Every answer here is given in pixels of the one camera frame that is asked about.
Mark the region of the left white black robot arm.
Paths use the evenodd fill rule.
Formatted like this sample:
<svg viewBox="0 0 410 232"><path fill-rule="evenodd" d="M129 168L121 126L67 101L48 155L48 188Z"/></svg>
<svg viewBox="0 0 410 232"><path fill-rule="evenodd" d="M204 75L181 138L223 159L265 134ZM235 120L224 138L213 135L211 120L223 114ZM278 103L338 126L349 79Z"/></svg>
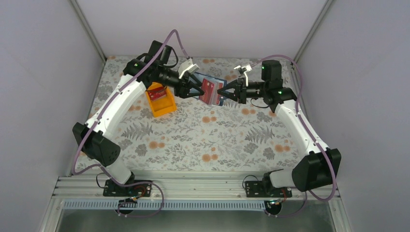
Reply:
<svg viewBox="0 0 410 232"><path fill-rule="evenodd" d="M120 147L112 142L115 129L131 105L146 93L153 83L174 89L174 95L183 99L201 96L201 83L194 76L199 66L187 58L174 71L168 65L174 49L165 43L153 41L148 53L129 61L117 87L102 107L85 123L77 122L73 134L78 143L74 157L77 162L80 152L96 161L95 166L112 179L115 189L123 196L134 191L132 172L120 161Z"/></svg>

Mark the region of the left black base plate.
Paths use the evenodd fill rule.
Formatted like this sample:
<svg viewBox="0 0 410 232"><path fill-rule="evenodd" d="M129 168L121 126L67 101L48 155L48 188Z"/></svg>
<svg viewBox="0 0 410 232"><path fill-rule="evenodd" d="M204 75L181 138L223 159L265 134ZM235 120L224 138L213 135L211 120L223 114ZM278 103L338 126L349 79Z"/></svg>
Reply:
<svg viewBox="0 0 410 232"><path fill-rule="evenodd" d="M131 187L121 187L112 180L105 182L103 196L104 197L149 197L152 189L152 181L150 180L133 180L131 184L139 183Z"/></svg>

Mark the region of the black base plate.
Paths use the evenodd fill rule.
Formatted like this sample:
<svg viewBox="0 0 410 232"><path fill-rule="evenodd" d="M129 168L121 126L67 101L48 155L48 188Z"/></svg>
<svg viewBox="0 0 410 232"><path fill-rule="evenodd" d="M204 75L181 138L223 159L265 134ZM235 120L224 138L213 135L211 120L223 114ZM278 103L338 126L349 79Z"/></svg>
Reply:
<svg viewBox="0 0 410 232"><path fill-rule="evenodd" d="M291 188L275 188L265 185L262 181L245 181L243 184L247 198L291 198Z"/></svg>
<svg viewBox="0 0 410 232"><path fill-rule="evenodd" d="M149 197L152 189L152 181L150 180L133 180L131 184L139 183L131 187L121 187L112 180L105 182L103 196L104 197Z"/></svg>

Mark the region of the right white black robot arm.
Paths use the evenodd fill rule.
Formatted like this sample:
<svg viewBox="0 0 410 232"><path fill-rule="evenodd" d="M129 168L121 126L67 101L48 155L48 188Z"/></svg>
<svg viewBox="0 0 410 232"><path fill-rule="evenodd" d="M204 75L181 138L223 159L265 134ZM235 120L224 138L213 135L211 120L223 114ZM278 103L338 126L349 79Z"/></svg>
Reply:
<svg viewBox="0 0 410 232"><path fill-rule="evenodd" d="M301 192L327 185L337 187L336 176L341 161L338 149L331 149L315 132L300 109L298 97L283 86L282 65L278 60L262 61L261 81L249 81L250 65L237 66L240 77L220 88L218 93L238 103L262 99L287 128L302 159L289 169L264 174L262 191L275 196L282 187L294 187Z"/></svg>

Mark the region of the aluminium mounting rail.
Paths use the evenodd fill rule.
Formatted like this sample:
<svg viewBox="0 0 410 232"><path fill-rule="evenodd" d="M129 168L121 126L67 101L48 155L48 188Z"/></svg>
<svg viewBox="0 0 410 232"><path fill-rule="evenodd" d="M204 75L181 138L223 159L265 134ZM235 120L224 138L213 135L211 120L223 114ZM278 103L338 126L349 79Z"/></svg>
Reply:
<svg viewBox="0 0 410 232"><path fill-rule="evenodd" d="M59 177L52 193L56 199L102 199L103 190L97 187L97 171L82 175ZM150 200L245 200L243 179L262 178L263 172L218 171L134 171L138 180L151 180Z"/></svg>

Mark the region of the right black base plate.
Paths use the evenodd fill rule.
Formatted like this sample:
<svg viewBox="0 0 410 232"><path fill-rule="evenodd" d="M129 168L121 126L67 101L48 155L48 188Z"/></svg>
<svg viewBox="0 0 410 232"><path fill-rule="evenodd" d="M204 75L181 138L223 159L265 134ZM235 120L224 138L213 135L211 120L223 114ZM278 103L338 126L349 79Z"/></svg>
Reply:
<svg viewBox="0 0 410 232"><path fill-rule="evenodd" d="M265 185L262 181L245 181L243 184L247 198L291 198L291 188L275 188Z"/></svg>

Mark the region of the floral patterned table mat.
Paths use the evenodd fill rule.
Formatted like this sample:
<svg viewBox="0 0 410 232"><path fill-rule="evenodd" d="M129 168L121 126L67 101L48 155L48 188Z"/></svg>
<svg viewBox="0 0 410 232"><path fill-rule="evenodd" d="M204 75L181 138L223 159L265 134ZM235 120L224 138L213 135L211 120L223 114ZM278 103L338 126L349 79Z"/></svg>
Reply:
<svg viewBox="0 0 410 232"><path fill-rule="evenodd" d="M141 95L111 131L119 157L111 171L271 171L303 158L284 119L262 99L221 106L175 98L176 110L154 117Z"/></svg>

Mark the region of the orange plastic bin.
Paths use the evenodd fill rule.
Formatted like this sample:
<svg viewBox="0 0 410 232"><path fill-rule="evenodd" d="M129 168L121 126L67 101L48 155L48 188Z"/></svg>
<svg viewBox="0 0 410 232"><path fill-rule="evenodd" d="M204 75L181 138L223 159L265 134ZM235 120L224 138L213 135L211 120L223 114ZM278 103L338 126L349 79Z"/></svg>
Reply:
<svg viewBox="0 0 410 232"><path fill-rule="evenodd" d="M148 90L153 90L156 88L166 88L167 95L163 98L160 98L156 101L151 101L148 96ZM148 104L151 108L152 114L154 117L160 117L162 115L174 112L177 110L176 102L174 99L173 93L170 91L170 88L161 85L160 83L153 82L151 86L146 90L146 97L148 100Z"/></svg>

